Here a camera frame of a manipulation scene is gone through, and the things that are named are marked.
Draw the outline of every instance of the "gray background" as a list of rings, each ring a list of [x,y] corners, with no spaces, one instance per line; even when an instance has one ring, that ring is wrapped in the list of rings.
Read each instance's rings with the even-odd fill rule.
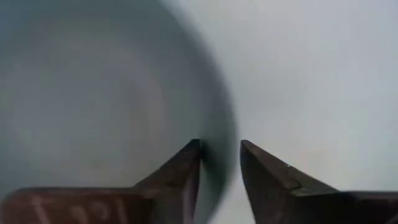
[[[210,59],[155,1],[0,3],[0,198],[129,187],[203,138],[204,223],[234,164],[234,132]]]

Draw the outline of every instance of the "white backdrop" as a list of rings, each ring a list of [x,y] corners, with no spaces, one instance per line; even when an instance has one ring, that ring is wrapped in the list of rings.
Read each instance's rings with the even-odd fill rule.
[[[396,1],[169,3],[220,67],[238,138],[341,190],[398,190]],[[213,223],[253,223],[234,176]]]

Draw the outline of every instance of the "metal jaw tip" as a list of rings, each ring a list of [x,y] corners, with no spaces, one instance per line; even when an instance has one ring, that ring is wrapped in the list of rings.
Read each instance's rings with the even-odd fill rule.
[[[396,192],[339,192],[247,140],[241,168],[258,224],[398,223]]]
[[[131,188],[28,188],[1,204],[3,224],[193,223],[201,146],[190,141]]]

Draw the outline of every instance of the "etched number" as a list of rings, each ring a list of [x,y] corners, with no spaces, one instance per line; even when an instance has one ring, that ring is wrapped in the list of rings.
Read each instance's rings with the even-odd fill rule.
[[[126,208],[121,199],[116,199],[116,208],[118,210],[118,218],[121,224],[128,224]]]
[[[90,211],[94,214],[95,217],[99,218],[102,221],[108,220],[111,216],[109,207],[103,202],[92,202],[90,204]]]
[[[37,217],[39,218],[40,224],[51,224],[50,218],[47,216],[43,206],[43,199],[39,196],[35,196],[32,199],[32,205],[36,211]]]
[[[80,224],[88,224],[88,215],[82,206],[74,205],[69,209],[73,219],[77,220]]]

